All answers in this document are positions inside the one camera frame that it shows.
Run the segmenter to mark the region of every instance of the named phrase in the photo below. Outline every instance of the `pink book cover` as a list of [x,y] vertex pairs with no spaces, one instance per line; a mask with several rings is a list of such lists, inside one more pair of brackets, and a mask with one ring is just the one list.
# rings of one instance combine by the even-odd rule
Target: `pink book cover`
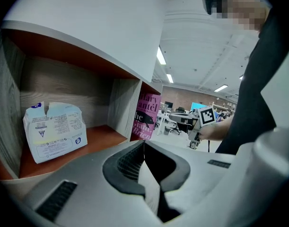
[[150,93],[140,94],[132,133],[144,140],[150,139],[155,127],[160,102],[161,96],[159,95]]

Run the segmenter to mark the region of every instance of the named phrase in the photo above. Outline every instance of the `white floor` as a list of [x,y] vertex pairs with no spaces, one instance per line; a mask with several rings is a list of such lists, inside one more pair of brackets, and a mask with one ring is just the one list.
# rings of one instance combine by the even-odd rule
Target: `white floor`
[[[185,132],[181,132],[180,135],[178,135],[178,133],[176,132],[171,132],[168,135],[164,134],[164,127],[168,126],[168,127],[174,127],[174,124],[171,122],[162,123],[162,128],[161,128],[161,132],[159,135],[157,135],[158,132],[158,128],[156,128],[153,131],[152,137],[150,138],[150,140],[155,140],[158,142],[162,142],[162,143],[166,143],[166,144],[170,144],[170,145],[175,145],[177,147],[182,147],[182,148],[188,148],[190,150],[193,150],[191,148],[188,147],[188,145],[190,144],[190,140],[188,139],[188,135]],[[210,142],[210,152],[214,153],[217,148],[219,147],[221,141],[211,141]],[[208,152],[208,141],[207,140],[203,140],[201,141],[201,143],[199,144],[198,148],[196,149],[198,151],[204,151],[204,152]]]

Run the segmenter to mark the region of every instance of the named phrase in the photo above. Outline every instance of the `trash bin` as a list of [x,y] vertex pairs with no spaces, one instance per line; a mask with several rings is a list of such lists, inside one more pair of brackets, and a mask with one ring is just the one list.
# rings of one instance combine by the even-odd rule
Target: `trash bin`
[[168,133],[169,133],[170,130],[171,130],[171,128],[165,126],[165,128],[164,128],[164,134],[165,134],[165,135],[168,135]]

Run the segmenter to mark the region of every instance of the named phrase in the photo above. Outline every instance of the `white ceiling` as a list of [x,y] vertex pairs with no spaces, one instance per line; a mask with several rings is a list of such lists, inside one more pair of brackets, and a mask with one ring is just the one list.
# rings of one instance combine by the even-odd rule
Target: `white ceiling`
[[[243,31],[208,15],[202,0],[167,0],[160,47],[166,65],[156,60],[153,80],[171,86],[237,100],[248,57],[258,41],[254,31]],[[215,93],[214,90],[228,87]]]

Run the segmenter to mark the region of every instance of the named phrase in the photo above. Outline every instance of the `white table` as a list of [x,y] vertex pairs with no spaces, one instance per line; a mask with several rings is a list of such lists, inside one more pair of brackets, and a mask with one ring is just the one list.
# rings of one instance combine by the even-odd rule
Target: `white table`
[[168,120],[168,121],[170,121],[170,122],[176,123],[175,121],[169,119],[168,115],[169,115],[169,113],[166,113],[166,114],[158,114],[158,115],[157,115],[157,117],[160,117],[160,118],[161,118],[161,122],[160,122],[160,125],[159,125],[159,127],[158,127],[157,135],[160,134],[161,127],[162,127],[162,123],[163,123],[163,121],[164,121],[165,119]]

